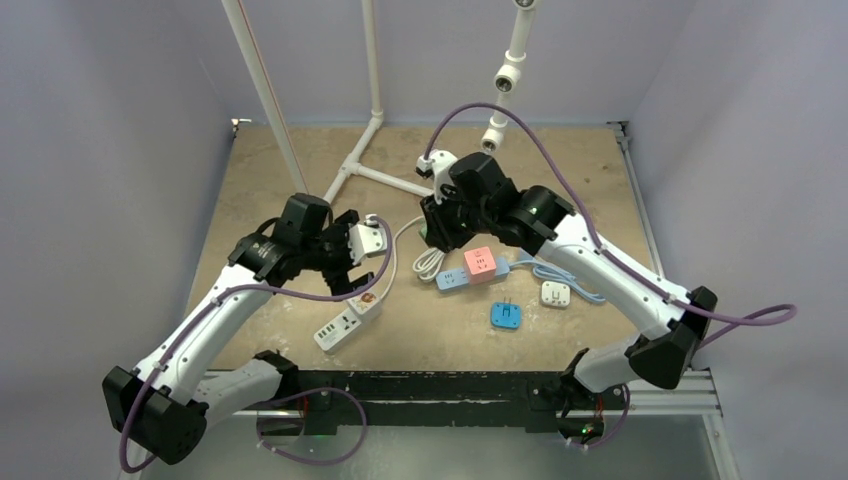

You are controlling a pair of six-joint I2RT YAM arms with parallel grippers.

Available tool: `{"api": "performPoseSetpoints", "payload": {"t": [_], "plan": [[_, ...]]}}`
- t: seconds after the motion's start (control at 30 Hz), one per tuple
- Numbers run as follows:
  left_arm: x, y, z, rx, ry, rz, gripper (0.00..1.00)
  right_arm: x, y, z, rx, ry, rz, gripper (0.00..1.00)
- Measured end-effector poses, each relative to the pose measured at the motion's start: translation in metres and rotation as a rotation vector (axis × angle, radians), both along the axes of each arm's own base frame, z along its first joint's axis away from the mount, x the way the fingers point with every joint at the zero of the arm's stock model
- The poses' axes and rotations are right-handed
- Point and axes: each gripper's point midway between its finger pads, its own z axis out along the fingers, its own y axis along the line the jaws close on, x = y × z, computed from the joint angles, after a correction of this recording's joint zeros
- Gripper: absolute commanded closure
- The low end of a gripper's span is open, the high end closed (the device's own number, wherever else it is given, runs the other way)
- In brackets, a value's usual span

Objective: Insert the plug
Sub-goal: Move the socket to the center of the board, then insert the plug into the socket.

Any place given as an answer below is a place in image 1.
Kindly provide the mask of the light blue power strip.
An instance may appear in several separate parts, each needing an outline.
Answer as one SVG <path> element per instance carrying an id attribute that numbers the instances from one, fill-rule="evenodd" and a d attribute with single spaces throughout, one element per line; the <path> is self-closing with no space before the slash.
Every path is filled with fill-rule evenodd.
<path id="1" fill-rule="evenodd" d="M 494 278 L 488 283 L 501 281 L 510 273 L 510 266 L 505 257 L 497 257 Z M 471 285 L 464 268 L 455 268 L 440 272 L 436 278 L 436 287 L 440 293 L 448 294 L 459 291 Z"/>

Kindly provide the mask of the pink cube adapter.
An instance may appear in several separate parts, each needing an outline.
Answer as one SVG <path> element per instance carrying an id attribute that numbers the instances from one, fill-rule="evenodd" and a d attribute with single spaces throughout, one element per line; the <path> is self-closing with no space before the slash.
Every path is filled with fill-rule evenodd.
<path id="1" fill-rule="evenodd" d="M 497 273 L 497 261 L 487 246 L 470 249 L 463 254 L 464 271 L 470 285 L 492 281 Z"/>

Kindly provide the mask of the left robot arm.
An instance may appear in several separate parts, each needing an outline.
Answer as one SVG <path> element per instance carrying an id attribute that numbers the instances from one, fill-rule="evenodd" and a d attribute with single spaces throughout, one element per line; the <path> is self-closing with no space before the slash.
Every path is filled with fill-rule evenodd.
<path id="1" fill-rule="evenodd" d="M 174 465 L 206 430 L 245 407 L 284 409 L 320 395 L 305 389 L 296 364 L 265 351 L 242 368 L 214 379 L 212 361 L 273 296 L 342 302 L 361 296 L 382 277 L 350 270 L 378 254 L 390 255 L 388 223 L 357 211 L 334 215 L 330 204 L 305 193 L 290 196 L 282 213 L 242 237 L 217 280 L 167 339 L 133 368 L 115 366 L 102 382 L 110 421 L 120 434 L 119 462 L 134 474 L 156 460 Z"/>

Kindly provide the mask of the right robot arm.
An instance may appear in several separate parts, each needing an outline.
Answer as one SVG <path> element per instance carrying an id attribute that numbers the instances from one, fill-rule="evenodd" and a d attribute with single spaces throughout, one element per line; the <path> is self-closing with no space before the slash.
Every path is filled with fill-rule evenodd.
<path id="1" fill-rule="evenodd" d="M 690 365 L 708 325 L 716 295 L 663 280 L 601 237 L 584 215 L 544 186 L 519 190 L 496 160 L 481 152 L 457 158 L 436 150 L 416 162 L 433 182 L 420 206 L 425 241 L 445 253 L 479 234 L 495 237 L 574 274 L 637 328 L 636 337 L 588 349 L 569 364 L 564 399 L 584 407 L 600 392 L 633 380 L 672 390 Z"/>

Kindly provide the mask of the white USB power strip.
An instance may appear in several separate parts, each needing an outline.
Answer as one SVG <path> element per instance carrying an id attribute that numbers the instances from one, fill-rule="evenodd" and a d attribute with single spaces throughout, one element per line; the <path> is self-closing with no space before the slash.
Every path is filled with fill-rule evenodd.
<path id="1" fill-rule="evenodd" d="M 345 309 L 316 331 L 313 339 L 325 354 L 332 355 L 369 322 L 370 320 L 367 317 L 363 317 L 351 309 Z"/>

